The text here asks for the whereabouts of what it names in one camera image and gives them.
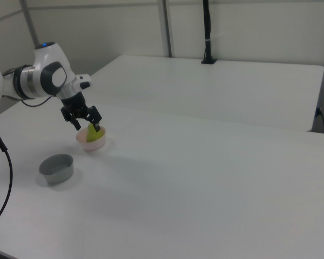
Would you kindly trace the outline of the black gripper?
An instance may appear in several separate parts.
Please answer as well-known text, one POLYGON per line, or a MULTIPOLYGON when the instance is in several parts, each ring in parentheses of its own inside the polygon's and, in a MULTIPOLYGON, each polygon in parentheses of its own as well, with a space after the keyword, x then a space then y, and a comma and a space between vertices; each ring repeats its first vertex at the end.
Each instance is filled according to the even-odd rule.
POLYGON ((63 107, 60 109, 65 121, 70 122, 75 129, 80 130, 77 119, 85 119, 90 122, 96 132, 100 131, 100 121, 102 116, 95 106, 87 107, 85 98, 78 92, 71 98, 61 100, 63 107))

